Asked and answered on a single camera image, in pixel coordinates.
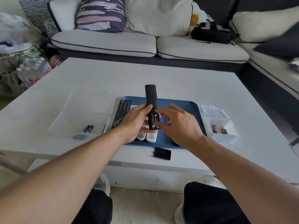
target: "sofa armrest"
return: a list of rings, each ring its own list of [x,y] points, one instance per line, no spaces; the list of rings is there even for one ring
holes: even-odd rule
[[[49,13],[58,31],[74,30],[82,0],[51,0],[47,3]]]

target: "sneaker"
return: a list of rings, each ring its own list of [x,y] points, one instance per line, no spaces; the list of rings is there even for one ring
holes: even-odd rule
[[[108,177],[101,173],[97,181],[95,182],[95,185],[93,186],[93,189],[101,190],[103,191],[107,196],[110,195],[110,182]]]
[[[218,188],[220,187],[219,180],[215,176],[211,176],[211,175],[204,175],[200,179],[198,179],[197,182],[202,183],[202,184],[211,185],[211,186],[218,187]],[[183,213],[183,206],[184,206],[184,203],[181,203],[176,208],[176,211],[174,212],[174,222],[176,224],[186,224],[185,218],[184,218],[184,213]]]

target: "forearm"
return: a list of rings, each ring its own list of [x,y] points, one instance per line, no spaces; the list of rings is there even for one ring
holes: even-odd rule
[[[122,128],[115,128],[4,188],[2,222],[71,223],[123,139]]]
[[[206,137],[190,151],[219,177],[252,224],[298,222],[293,185]]]

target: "blue tray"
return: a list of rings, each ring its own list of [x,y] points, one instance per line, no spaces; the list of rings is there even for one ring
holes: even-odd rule
[[[132,105],[141,105],[146,104],[146,98],[145,97],[131,97],[126,96],[123,97],[121,100],[128,100],[132,101]],[[198,121],[198,124],[203,132],[204,135],[207,135],[204,124],[202,122],[202,118],[200,116],[200,112],[198,109],[197,104],[195,104],[192,101],[180,101],[180,100],[169,100],[169,99],[158,99],[158,107],[166,107],[169,104],[175,104],[176,106],[180,107],[181,109],[191,113],[195,116],[196,120]],[[161,117],[161,122],[167,122],[168,117]],[[144,141],[139,141],[135,139],[133,142],[129,143],[129,145],[138,145],[138,146],[148,146],[148,147],[161,147],[161,148],[177,148],[177,149],[185,149],[181,146],[175,146],[173,140],[168,137],[165,132],[161,129],[158,130],[157,140],[155,143]]]

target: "coffee table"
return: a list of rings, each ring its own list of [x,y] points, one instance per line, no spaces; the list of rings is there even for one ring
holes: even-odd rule
[[[57,157],[82,143],[57,138],[48,132],[71,90],[113,93],[116,96],[111,115],[113,119],[120,99],[124,96],[145,96],[145,84],[156,84],[159,98],[195,102],[202,115],[201,105],[221,107],[240,135],[231,143],[222,145],[288,182],[299,183],[299,158],[231,72],[69,58],[0,111],[0,151],[40,159]],[[207,129],[209,125],[204,117],[203,122]],[[171,149],[170,161],[154,158],[153,150],[152,147],[124,145],[108,165],[124,168],[127,175],[133,175],[138,168],[139,177],[156,184],[163,182],[163,176],[169,173],[174,178],[164,185],[189,181],[190,178],[183,179],[183,173],[189,177],[212,174],[200,159],[187,150]],[[123,173],[116,172],[115,169],[110,172],[110,175],[115,173],[111,177],[115,182],[118,174]],[[154,183],[148,188],[155,188]],[[181,186],[172,189],[181,190]]]

